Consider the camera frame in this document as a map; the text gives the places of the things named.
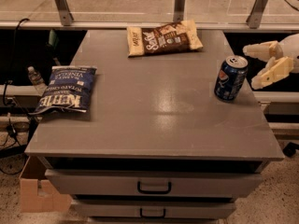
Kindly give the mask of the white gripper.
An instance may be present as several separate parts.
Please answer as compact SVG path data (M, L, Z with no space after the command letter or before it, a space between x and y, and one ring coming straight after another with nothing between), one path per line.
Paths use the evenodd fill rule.
M299 34L289 35L279 43L275 40L246 45L243 53L251 58L268 62L265 68L251 80L251 87L254 90L286 78L291 71L294 74L299 73Z

